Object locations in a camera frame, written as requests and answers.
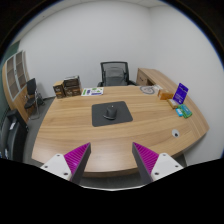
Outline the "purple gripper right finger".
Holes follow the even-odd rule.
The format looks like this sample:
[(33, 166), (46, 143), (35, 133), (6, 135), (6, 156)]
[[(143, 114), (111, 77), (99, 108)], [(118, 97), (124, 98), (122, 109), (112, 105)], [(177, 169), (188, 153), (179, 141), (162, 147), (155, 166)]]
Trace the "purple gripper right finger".
[(182, 169), (182, 166), (167, 153), (158, 154), (136, 142), (132, 143), (132, 153), (144, 184), (152, 183)]

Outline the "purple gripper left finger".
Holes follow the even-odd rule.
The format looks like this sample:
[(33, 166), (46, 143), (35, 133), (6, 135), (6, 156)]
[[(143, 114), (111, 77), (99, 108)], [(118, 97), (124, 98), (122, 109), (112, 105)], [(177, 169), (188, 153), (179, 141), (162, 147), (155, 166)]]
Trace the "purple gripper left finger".
[(79, 184), (91, 154), (91, 143), (86, 143), (67, 154), (56, 154), (41, 168), (65, 180)]

